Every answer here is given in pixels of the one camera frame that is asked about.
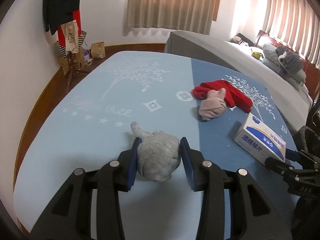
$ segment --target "silver screw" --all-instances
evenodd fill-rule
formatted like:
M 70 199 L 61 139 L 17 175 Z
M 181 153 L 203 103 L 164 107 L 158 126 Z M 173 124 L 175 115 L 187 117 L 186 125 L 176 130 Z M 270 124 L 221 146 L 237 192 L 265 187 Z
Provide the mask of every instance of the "silver screw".
M 242 176 L 245 176 L 245 175 L 248 174 L 247 170 L 245 170 L 245 169 L 239 169 L 238 172 L 239 172 L 239 174 L 242 175 Z
M 81 168 L 76 169 L 76 170 L 74 171 L 74 174 L 75 174 L 76 176 L 79 176 L 79 175 L 81 175 L 82 173 L 83 173 L 83 169 L 81 169 Z
M 209 167 L 212 166 L 212 162 L 206 160 L 206 161 L 203 161 L 203 162 L 202 162 L 202 165 L 203 165 L 204 167 L 208 167 L 208 168 L 209 168 Z
M 119 165 L 120 165 L 120 162 L 118 162 L 118 161 L 111 161 L 110 162 L 111 167 L 118 167 Z

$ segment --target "red cloth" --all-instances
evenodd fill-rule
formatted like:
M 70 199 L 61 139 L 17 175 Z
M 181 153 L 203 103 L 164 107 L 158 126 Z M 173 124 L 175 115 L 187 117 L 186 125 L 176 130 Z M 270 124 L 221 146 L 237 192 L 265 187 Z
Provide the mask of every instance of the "red cloth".
M 201 83 L 200 86 L 194 88 L 192 93 L 198 99 L 206 99 L 210 90 L 220 90 L 221 88 L 226 89 L 224 101 L 228 106 L 234 107 L 237 105 L 246 113 L 251 111 L 252 100 L 225 80 Z
M 81 31 L 81 20 L 80 20 L 80 10 L 74 11 L 73 12 L 73 20 L 76 20 L 77 25 L 78 25 L 78 36 L 80 37 L 82 34 Z M 59 39 L 59 44 L 61 46 L 66 46 L 66 39 L 63 35 L 61 25 L 58 26 L 58 39 Z

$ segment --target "black clothes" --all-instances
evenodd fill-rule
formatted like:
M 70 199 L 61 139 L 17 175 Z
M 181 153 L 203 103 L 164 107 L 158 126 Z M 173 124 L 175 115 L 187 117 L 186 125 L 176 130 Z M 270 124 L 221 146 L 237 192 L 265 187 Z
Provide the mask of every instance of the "black clothes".
M 45 31 L 51 34 L 59 25 L 73 21 L 73 12 L 79 10 L 80 0 L 43 0 Z

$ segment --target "wooden window frame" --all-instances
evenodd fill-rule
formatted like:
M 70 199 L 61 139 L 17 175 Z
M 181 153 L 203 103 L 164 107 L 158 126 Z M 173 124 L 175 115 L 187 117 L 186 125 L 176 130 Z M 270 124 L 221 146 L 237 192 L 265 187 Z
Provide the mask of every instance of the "wooden window frame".
M 212 20 L 214 22 L 217 21 L 218 11 L 219 11 L 220 0 L 215 0 L 214 9 L 213 9 L 213 17 Z

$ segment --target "wooden coat stand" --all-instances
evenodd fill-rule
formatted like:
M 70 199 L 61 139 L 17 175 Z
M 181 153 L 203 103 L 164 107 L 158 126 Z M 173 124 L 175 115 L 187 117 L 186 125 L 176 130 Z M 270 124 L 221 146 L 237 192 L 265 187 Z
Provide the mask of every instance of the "wooden coat stand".
M 69 66 L 69 75 L 68 75 L 68 81 L 67 81 L 66 94 L 69 93 L 70 91 L 70 83 L 73 75 L 75 75 L 77 72 L 86 73 L 86 74 L 89 74 L 91 72 L 90 70 L 76 68 L 75 62 L 74 62 L 74 55 L 71 52 L 68 53 L 67 60 L 68 60 L 68 66 Z

